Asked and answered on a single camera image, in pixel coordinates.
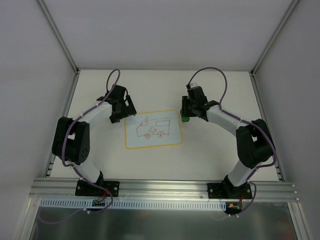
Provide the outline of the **green bone-shaped eraser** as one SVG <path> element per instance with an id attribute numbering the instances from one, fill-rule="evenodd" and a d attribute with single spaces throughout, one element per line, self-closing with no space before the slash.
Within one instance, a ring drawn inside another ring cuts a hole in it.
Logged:
<path id="1" fill-rule="evenodd" d="M 182 117 L 181 117 L 181 121 L 184 122 L 184 123 L 189 122 L 189 121 L 190 121 L 190 117 L 188 117 L 188 116 L 182 116 Z"/>

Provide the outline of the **yellow-framed small whiteboard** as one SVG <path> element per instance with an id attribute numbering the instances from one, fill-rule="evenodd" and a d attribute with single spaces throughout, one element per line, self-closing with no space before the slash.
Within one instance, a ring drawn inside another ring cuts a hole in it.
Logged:
<path id="1" fill-rule="evenodd" d="M 176 110 L 140 112 L 124 121 L 128 150 L 181 145 L 183 134 Z"/>

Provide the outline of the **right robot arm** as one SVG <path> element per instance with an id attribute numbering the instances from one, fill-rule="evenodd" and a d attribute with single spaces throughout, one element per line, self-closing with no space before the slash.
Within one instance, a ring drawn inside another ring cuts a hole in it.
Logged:
<path id="1" fill-rule="evenodd" d="M 182 97 L 181 120 L 198 117 L 216 124 L 236 138 L 238 162 L 225 176 L 215 191 L 235 198 L 246 186 L 248 179 L 260 168 L 275 165 L 276 149 L 267 124 L 262 119 L 248 121 L 224 109 L 219 102 L 209 101 L 201 86 L 186 85 L 187 96 Z"/>

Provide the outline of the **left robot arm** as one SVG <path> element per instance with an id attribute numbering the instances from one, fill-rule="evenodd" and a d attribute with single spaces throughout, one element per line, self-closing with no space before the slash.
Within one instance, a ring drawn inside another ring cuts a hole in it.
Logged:
<path id="1" fill-rule="evenodd" d="M 51 152 L 61 159 L 64 167 L 71 167 L 86 189 L 94 196 L 104 191 L 104 177 L 90 159 L 91 132 L 97 126 L 119 123 L 136 115 L 137 111 L 124 86 L 114 85 L 90 109 L 79 116 L 61 117 L 56 126 Z"/>

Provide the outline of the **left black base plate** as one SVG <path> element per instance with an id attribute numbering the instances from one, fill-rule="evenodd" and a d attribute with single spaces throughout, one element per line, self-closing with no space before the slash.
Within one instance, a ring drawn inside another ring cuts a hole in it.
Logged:
<path id="1" fill-rule="evenodd" d="M 110 181 L 104 180 L 102 187 L 107 189 L 113 197 L 119 196 L 120 182 L 119 181 Z M 104 190 L 94 187 L 86 181 L 78 180 L 75 188 L 75 195 L 81 197 L 102 197 L 103 194 L 110 196 Z"/>

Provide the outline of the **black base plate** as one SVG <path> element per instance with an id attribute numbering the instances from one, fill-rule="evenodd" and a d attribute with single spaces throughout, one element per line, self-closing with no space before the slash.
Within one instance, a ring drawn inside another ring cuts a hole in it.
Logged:
<path id="1" fill-rule="evenodd" d="M 249 183 L 234 187 L 232 184 L 225 182 L 212 182 L 206 186 L 209 199 L 240 199 L 242 197 L 245 200 L 250 200 L 253 198 Z"/>
<path id="2" fill-rule="evenodd" d="M 104 180 L 102 187 L 107 189 L 113 197 L 119 196 L 120 182 L 119 181 L 110 181 Z M 75 195 L 81 197 L 102 197 L 103 194 L 110 196 L 104 190 L 94 187 L 86 181 L 78 180 L 75 188 Z"/>

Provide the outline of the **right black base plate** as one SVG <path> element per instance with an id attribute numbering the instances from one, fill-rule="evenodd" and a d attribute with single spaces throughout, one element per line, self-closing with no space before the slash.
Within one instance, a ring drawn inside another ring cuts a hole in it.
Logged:
<path id="1" fill-rule="evenodd" d="M 232 184 L 225 182 L 212 182 L 206 186 L 209 199 L 240 199 L 242 197 L 245 200 L 250 200 L 253 198 L 249 183 L 234 187 Z"/>

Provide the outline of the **left aluminium frame post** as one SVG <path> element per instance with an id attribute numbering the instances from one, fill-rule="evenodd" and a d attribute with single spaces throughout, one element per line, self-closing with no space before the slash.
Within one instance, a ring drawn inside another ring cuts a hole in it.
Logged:
<path id="1" fill-rule="evenodd" d="M 45 0 L 36 0 L 36 3 L 39 6 L 39 9 L 41 10 L 41 12 L 44 16 L 44 19 L 48 23 L 48 26 L 49 26 L 51 32 L 53 33 L 54 38 L 56 39 L 60 49 L 62 50 L 62 52 L 68 62 L 68 65 L 72 69 L 72 81 L 70 83 L 70 86 L 68 87 L 68 92 L 67 92 L 66 99 L 63 104 L 63 109 L 61 112 L 61 115 L 63 117 L 66 117 L 69 113 L 71 101 L 74 96 L 76 84 L 79 79 L 79 68 L 77 67 L 76 62 L 74 61 L 74 58 L 72 57 L 72 55 L 66 45 L 66 42 L 64 41 L 63 36 L 61 35 L 61 33 L 55 23 L 54 18 L 52 17 L 52 14 L 46 4 L 46 1 Z"/>

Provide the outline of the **aluminium frame post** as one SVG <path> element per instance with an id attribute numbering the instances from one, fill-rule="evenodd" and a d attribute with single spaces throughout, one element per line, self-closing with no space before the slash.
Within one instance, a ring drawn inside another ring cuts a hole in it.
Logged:
<path id="1" fill-rule="evenodd" d="M 41 12 L 44 16 L 44 19 L 48 23 L 48 26 L 49 26 L 51 32 L 53 33 L 54 38 L 56 39 L 60 49 L 62 50 L 62 52 L 68 62 L 68 65 L 72 69 L 72 81 L 70 83 L 70 86 L 68 87 L 68 92 L 67 92 L 66 99 L 63 104 L 63 109 L 61 112 L 61 115 L 63 117 L 66 117 L 69 113 L 71 101 L 74 96 L 76 84 L 79 79 L 79 68 L 77 67 L 76 62 L 74 61 L 74 58 L 72 57 L 72 55 L 66 45 L 66 42 L 64 41 L 63 36 L 61 35 L 61 33 L 55 23 L 54 18 L 52 17 L 52 14 L 46 4 L 46 1 L 45 0 L 36 0 L 36 3 L 39 6 L 39 9 L 41 10 Z"/>
<path id="2" fill-rule="evenodd" d="M 262 118 L 266 120 L 278 154 L 277 165 L 286 182 L 297 180 L 298 127 L 301 80 L 297 50 L 302 0 L 291 0 L 251 70 L 251 81 Z"/>

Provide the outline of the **aluminium front rail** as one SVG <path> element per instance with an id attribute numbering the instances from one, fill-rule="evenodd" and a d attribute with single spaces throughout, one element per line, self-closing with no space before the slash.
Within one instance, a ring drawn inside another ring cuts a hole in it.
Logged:
<path id="1" fill-rule="evenodd" d="M 30 197 L 74 197 L 77 178 L 36 178 L 29 192 Z M 258 202 L 299 202 L 298 190 L 293 183 L 258 181 Z M 119 180 L 119 199 L 182 200 L 196 201 L 209 198 L 206 181 L 186 180 Z"/>

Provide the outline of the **right aluminium frame post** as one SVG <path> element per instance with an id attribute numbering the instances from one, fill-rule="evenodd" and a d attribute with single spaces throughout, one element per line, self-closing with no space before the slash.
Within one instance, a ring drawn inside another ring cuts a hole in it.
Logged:
<path id="1" fill-rule="evenodd" d="M 291 0 L 251 70 L 251 81 L 262 118 L 266 120 L 278 154 L 277 165 L 286 182 L 297 180 L 298 127 L 301 80 L 297 50 L 302 0 Z"/>

